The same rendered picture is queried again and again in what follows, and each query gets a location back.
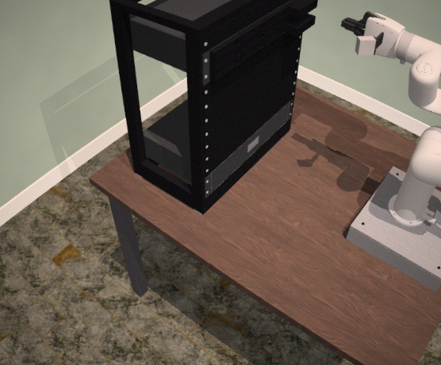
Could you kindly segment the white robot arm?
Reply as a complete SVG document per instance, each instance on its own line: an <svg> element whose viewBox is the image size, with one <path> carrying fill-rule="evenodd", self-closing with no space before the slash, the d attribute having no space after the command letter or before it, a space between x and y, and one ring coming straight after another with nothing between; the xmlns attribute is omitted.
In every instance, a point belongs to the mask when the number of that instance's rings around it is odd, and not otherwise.
<svg viewBox="0 0 441 365"><path fill-rule="evenodd" d="M355 52L358 56L375 56L383 36L384 33L376 38L357 36ZM441 115L441 45L406 31L398 42L396 57L400 64L412 64L408 78L411 102ZM425 220L434 224L435 213L427 207L435 186L441 187L441 126L432 126L421 134L401 188L389 200L390 216L408 227L421 225Z"/></svg>

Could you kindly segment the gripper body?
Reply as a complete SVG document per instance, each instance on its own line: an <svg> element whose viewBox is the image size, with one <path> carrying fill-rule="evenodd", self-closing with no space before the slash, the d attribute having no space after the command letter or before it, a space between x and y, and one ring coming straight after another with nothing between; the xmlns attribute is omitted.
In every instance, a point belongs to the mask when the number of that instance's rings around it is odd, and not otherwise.
<svg viewBox="0 0 441 365"><path fill-rule="evenodd" d="M376 49L375 54L396 59L397 45L402 34L406 32L406 28L384 15L379 13L374 13L374 15L375 14L378 15L380 19L376 17L368 17L366 20L364 37L377 37L380 33L384 33L382 44Z"/></svg>

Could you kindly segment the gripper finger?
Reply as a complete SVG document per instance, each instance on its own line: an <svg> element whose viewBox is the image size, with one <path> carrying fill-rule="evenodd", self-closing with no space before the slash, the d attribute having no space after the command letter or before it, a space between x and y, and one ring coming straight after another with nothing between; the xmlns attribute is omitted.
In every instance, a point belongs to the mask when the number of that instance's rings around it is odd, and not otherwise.
<svg viewBox="0 0 441 365"><path fill-rule="evenodd" d="M366 24L365 24L365 23L366 23L366 19L368 19L368 17L376 17L376 18L379 18L379 17L373 15L371 12L367 11L367 12L364 14L363 19L360 20L360 21L357 21L357 20L355 20L355 19L352 19L352 18L346 17L345 19L342 20L341 23L344 24L344 25L350 26L350 27L352 27L352 28L354 28L354 27L358 27L358 28L364 29L364 28L366 27ZM380 19L380 18L379 18L379 19Z"/></svg>
<svg viewBox="0 0 441 365"><path fill-rule="evenodd" d="M365 31L364 29L356 28L356 27L352 28L352 27L347 26L347 25L344 25L344 24L341 24L341 26L344 27L344 28L347 29L347 30L350 30L350 31L354 32L354 34L355 34L357 37L358 37L358 36L364 36L364 31Z"/></svg>

